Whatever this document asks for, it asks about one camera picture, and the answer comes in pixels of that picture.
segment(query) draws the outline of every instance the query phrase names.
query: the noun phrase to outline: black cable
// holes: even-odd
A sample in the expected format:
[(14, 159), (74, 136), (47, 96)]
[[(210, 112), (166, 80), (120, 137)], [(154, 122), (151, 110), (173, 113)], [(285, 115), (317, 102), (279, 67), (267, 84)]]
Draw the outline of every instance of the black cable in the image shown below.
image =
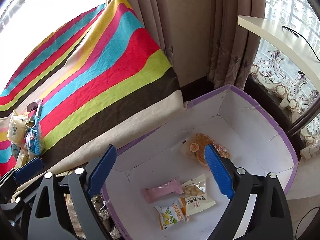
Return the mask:
[(297, 37), (299, 37), (298, 35), (300, 35), (307, 43), (308, 45), (310, 46), (310, 48), (312, 49), (313, 53), (316, 55), (316, 58), (317, 60), (320, 62), (320, 59), (318, 58), (316, 52), (313, 50), (313, 47), (310, 45), (310, 43), (306, 40), (305, 37), (303, 37), (300, 33), (296, 32), (295, 30), (289, 28), (289, 27), (286, 27), (284, 25), (282, 25), (282, 28), (285, 28), (286, 30), (290, 31), (291, 33), (293, 33), (294, 35), (296, 35)]
[(296, 240), (297, 240), (297, 232), (298, 232), (298, 228), (299, 228), (299, 226), (300, 226), (300, 223), (301, 223), (302, 220), (306, 217), (306, 215), (308, 215), (312, 210), (314, 210), (314, 209), (316, 209), (316, 208), (320, 208), (320, 207), (315, 207), (315, 208), (310, 209), (310, 210), (303, 216), (303, 218), (300, 220), (300, 222), (299, 222), (299, 224), (298, 224), (298, 226), (297, 226), (297, 229), (296, 229), (296, 234), (295, 234), (295, 239), (296, 239)]

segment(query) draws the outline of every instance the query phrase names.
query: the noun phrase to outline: round pastry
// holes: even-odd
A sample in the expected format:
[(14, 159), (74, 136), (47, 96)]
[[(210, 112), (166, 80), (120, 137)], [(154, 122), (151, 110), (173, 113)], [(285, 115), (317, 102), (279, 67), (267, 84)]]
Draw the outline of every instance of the round pastry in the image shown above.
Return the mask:
[(224, 158), (230, 158), (230, 154), (227, 152), (227, 149), (223, 147), (222, 145), (218, 144), (216, 141), (212, 140), (208, 136), (202, 134), (202, 133), (197, 133), (196, 134), (196, 141), (195, 144), (199, 146), (199, 149), (195, 153), (195, 157), (197, 160), (208, 167), (205, 159), (204, 159), (204, 148), (212, 143), (213, 146), (217, 149), (218, 153), (220, 154), (221, 157)]
[(190, 151), (195, 153), (197, 150), (199, 150), (199, 145), (197, 143), (191, 143), (189, 146)]

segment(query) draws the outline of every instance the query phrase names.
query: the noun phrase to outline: beige curtain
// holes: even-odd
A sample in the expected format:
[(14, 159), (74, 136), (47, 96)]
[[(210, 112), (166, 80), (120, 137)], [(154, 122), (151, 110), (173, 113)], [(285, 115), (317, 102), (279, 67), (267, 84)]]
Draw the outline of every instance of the beige curtain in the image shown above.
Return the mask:
[(266, 0), (211, 0), (209, 79), (215, 88), (243, 89), (260, 37), (237, 24), (238, 15), (264, 18)]
[(172, 38), (166, 0), (127, 1), (173, 65)]

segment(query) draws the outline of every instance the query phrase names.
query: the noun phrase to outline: striped blanket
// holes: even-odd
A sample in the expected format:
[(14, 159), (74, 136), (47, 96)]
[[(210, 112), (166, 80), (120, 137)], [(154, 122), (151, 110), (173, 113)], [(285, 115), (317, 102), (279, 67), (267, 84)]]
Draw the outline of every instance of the striped blanket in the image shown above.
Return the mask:
[(45, 39), (0, 95), (0, 173), (13, 109), (43, 99), (45, 169), (63, 172), (162, 125), (184, 110), (167, 58), (126, 0), (107, 0)]

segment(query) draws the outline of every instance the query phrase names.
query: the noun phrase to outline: red stripe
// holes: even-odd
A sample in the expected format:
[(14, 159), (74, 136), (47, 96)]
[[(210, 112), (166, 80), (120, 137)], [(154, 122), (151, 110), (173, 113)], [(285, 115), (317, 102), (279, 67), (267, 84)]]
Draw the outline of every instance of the red stripe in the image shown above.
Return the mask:
[(35, 114), (35, 113), (36, 113), (36, 110), (33, 110), (33, 111), (31, 111), (31, 112), (28, 114), (28, 116), (29, 116), (29, 117), (32, 117), (33, 114)]
[(17, 70), (14, 72), (14, 74), (12, 75), (12, 77), (10, 78), (9, 82), (7, 83), (5, 89), (9, 86), (9, 84), (21, 73), (21, 71), (31, 62), (33, 61), (36, 57), (39, 56), (39, 54), (47, 49), (51, 44), (53, 44), (53, 42), (59, 37), (61, 36), (63, 33), (65, 33), (68, 29), (70, 29), (74, 24), (76, 24), (77, 22), (79, 22), (84, 16), (86, 16), (88, 13), (93, 12), (94, 10), (96, 10), (97, 7), (92, 8), (91, 10), (80, 14), (79, 16), (77, 16), (76, 18), (74, 18), (73, 20), (69, 21), (66, 25), (64, 25), (63, 27), (61, 27), (59, 30), (57, 30), (52, 37), (50, 37), (45, 43), (43, 43), (38, 49), (36, 49), (31, 55), (29, 55), (29, 57), (27, 57), (22, 63), (21, 65), (17, 68)]
[(5, 150), (9, 148), (11, 145), (11, 142), (9, 140), (5, 140), (3, 142), (0, 142), (0, 150)]
[(79, 88), (40, 121), (43, 136), (88, 101), (139, 72), (150, 55), (158, 49), (159, 46), (146, 29), (137, 29), (132, 34), (127, 49), (111, 68)]
[(6, 163), (0, 163), (0, 175), (3, 176), (16, 165), (16, 159), (11, 156)]
[(12, 89), (9, 95), (0, 97), (0, 105), (9, 103), (14, 97), (22, 91), (32, 80), (45, 71), (50, 65), (52, 65), (59, 57), (61, 57), (80, 37), (84, 32), (92, 25), (92, 23), (100, 16), (100, 11), (94, 19), (92, 19), (85, 27), (79, 30), (69, 40), (67, 40), (57, 51), (55, 51), (49, 58), (36, 67), (28, 76), (26, 76), (16, 87)]
[(104, 47), (109, 43), (110, 39), (116, 32), (120, 19), (122, 15), (125, 12), (133, 12), (132, 9), (127, 8), (127, 6), (124, 3), (120, 3), (118, 5), (117, 11), (111, 20), (108, 27), (105, 29), (103, 34), (101, 35), (99, 41), (97, 42), (97, 45), (94, 47), (93, 51), (91, 52), (90, 56), (88, 57), (87, 61), (84, 63), (84, 65), (74, 72), (71, 76), (69, 76), (66, 80), (64, 80), (61, 84), (59, 84), (57, 87), (55, 87), (44, 99), (43, 104), (45, 104), (53, 95), (55, 95), (59, 90), (61, 90), (63, 87), (65, 87), (67, 84), (69, 84), (72, 80), (74, 80), (77, 76), (84, 73), (86, 70), (88, 70), (92, 64), (100, 57)]

